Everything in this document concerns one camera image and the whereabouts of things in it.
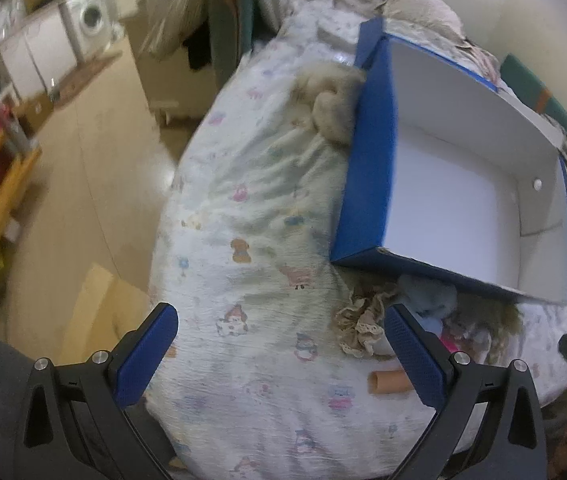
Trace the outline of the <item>white washing machine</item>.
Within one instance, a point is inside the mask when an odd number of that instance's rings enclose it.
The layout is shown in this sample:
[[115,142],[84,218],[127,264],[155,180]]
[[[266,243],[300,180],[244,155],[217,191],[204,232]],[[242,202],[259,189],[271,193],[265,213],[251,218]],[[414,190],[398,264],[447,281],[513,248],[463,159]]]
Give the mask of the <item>white washing machine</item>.
[[106,0],[63,0],[60,12],[78,62],[108,46],[112,27]]

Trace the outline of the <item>green cushion with orange stripe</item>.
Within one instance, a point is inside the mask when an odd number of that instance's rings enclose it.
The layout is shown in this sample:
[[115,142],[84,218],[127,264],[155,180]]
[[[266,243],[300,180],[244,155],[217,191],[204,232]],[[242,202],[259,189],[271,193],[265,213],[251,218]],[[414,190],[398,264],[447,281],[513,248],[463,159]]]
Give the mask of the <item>green cushion with orange stripe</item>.
[[567,110],[538,76],[516,56],[508,54],[499,70],[501,79],[521,102],[537,114],[553,118],[567,131]]

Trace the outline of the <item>cream fluffy plush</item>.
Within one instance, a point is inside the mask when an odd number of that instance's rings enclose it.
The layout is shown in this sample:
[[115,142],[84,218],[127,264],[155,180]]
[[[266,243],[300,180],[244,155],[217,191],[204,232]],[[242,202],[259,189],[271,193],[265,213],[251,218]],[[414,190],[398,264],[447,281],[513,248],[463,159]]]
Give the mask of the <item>cream fluffy plush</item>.
[[290,92],[291,124],[341,146],[352,143],[356,107],[367,74],[355,66],[318,61],[301,67]]

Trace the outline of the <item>cartoon print bed sheet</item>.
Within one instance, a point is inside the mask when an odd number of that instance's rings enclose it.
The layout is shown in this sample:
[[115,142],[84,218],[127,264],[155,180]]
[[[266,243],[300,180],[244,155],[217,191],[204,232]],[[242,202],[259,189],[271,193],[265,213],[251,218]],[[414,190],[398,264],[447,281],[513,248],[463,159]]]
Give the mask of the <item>cartoon print bed sheet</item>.
[[[397,359],[356,359],[335,311],[356,285],[403,274],[331,259],[350,146],[291,124],[302,66],[355,63],[361,19],[305,8],[241,63],[180,159],[149,292],[180,317],[148,408],[200,479],[372,479],[392,474],[433,411],[372,394]],[[529,364],[541,403],[567,390],[567,304],[457,288],[443,334],[483,363]]]

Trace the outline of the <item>orange foam tube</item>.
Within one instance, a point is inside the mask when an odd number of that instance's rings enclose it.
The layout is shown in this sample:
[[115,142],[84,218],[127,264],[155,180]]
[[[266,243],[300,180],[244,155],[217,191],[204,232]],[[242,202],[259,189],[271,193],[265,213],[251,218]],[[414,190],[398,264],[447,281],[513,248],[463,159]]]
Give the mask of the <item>orange foam tube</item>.
[[370,374],[368,383],[372,394],[403,393],[413,389],[404,370],[377,370]]

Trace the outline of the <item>light blue fluffy scrunchie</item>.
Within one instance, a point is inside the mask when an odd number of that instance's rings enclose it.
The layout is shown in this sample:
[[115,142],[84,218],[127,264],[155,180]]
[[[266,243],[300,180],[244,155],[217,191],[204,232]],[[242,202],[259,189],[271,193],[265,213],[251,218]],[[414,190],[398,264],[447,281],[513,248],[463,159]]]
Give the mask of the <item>light blue fluffy scrunchie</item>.
[[410,310],[424,330],[441,336],[444,318],[457,309],[457,288],[452,284],[408,274],[398,278],[397,287],[397,302]]

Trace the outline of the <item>white kitchen cabinet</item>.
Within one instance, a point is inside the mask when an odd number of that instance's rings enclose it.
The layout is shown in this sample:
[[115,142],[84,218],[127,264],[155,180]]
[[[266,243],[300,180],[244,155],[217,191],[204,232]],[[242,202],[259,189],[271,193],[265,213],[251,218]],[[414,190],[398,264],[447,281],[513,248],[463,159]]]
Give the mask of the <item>white kitchen cabinet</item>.
[[0,56],[21,101],[51,92],[78,64],[59,6],[14,28],[0,43]]

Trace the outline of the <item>blue and white cardboard box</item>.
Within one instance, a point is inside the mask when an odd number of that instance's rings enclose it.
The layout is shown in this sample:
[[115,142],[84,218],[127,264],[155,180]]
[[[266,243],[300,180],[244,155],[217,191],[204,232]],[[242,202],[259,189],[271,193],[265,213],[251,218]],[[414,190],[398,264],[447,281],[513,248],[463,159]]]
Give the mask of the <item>blue and white cardboard box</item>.
[[547,122],[381,18],[361,24],[355,63],[331,261],[567,304],[567,170]]

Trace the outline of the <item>beige pillow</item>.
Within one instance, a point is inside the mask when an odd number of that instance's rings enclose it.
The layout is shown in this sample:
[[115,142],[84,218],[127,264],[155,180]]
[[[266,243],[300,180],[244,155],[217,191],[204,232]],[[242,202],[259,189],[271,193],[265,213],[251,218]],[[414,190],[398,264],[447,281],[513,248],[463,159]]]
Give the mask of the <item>beige pillow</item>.
[[433,30],[456,44],[466,40],[461,19],[443,0],[387,0],[383,13],[387,18]]

